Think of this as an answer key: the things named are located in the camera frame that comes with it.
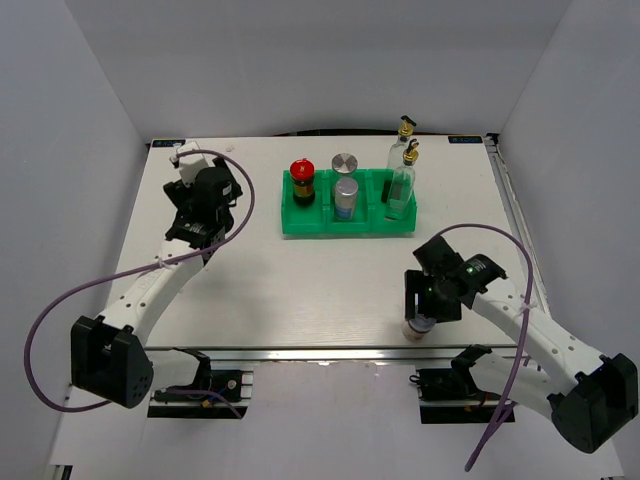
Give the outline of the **blue-label white shaker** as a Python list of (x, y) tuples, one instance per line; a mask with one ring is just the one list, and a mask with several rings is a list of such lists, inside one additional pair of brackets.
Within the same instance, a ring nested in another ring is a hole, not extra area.
[(338, 220), (351, 220), (354, 217), (359, 184), (351, 177), (339, 179), (334, 186), (334, 215)]

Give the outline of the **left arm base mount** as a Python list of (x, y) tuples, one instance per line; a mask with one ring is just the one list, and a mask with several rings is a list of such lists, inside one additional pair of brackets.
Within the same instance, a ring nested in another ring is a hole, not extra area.
[(148, 417), (240, 420), (247, 413), (251, 372), (217, 365), (193, 349), (151, 351), (148, 356), (154, 368)]

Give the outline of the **red-lid dark sauce jar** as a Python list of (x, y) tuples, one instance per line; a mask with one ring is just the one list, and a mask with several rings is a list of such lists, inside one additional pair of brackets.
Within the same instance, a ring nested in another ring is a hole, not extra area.
[(315, 166), (307, 158), (294, 161), (289, 168), (293, 200), (300, 206), (310, 206), (315, 200)]

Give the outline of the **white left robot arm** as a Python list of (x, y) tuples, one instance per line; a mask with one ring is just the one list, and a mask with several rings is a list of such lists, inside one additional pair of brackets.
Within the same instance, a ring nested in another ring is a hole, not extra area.
[(82, 316), (71, 329), (73, 386), (126, 408), (158, 390), (199, 399), (211, 387), (204, 354), (174, 348), (149, 357), (145, 346), (172, 300), (224, 244), (242, 190), (221, 156), (193, 164), (177, 157), (174, 165), (180, 178), (163, 190), (176, 215), (151, 270), (96, 317)]

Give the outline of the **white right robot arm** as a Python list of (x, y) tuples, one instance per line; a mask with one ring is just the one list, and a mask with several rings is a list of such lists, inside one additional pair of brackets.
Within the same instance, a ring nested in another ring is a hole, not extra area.
[(639, 413), (639, 375), (622, 353), (608, 357), (525, 301), (506, 271), (483, 254), (463, 259), (436, 237), (413, 253), (420, 267), (405, 273), (405, 335), (420, 340), (468, 308), (514, 341), (533, 367), (515, 367), (488, 346), (473, 344), (437, 374), (412, 378), (423, 399), (509, 399), (551, 421), (577, 450), (592, 454)]

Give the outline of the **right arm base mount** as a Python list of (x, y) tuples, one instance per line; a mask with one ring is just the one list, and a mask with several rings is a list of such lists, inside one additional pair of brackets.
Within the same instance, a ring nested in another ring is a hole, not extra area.
[(501, 389), (480, 390), (471, 378), (470, 368), (491, 352), (489, 347), (471, 345), (452, 359), (449, 367), (418, 369), (409, 376), (418, 391), (423, 425), (489, 423)]

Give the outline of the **glass cruet with dark spice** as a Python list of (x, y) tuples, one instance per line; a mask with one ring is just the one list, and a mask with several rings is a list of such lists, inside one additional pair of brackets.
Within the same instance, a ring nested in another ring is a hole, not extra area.
[(397, 139), (389, 149), (386, 173), (384, 175), (384, 184), (381, 193), (381, 201), (383, 203), (386, 203), (388, 200), (393, 173), (395, 169), (402, 164), (403, 152), (408, 147), (416, 126), (416, 122), (408, 115), (401, 116), (401, 125), (397, 130)]

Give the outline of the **clear glass cruet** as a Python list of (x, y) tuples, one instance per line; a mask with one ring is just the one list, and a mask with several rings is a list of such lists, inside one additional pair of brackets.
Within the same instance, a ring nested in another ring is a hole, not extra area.
[(418, 146), (419, 141), (411, 139), (392, 164), (385, 208), (386, 219), (400, 220), (405, 216), (414, 190), (415, 163), (419, 157)]

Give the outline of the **red-label lid small jar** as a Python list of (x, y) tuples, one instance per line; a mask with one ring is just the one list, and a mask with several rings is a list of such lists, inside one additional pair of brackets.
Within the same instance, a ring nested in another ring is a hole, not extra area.
[(429, 333), (436, 323), (432, 319), (412, 319), (404, 322), (402, 333), (411, 342), (418, 342)]

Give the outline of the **silver-lid white powder jar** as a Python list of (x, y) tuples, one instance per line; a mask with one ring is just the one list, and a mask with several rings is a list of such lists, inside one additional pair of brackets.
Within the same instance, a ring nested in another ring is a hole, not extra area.
[(351, 178), (358, 169), (358, 160), (350, 153), (339, 153), (332, 158), (331, 169), (335, 181)]

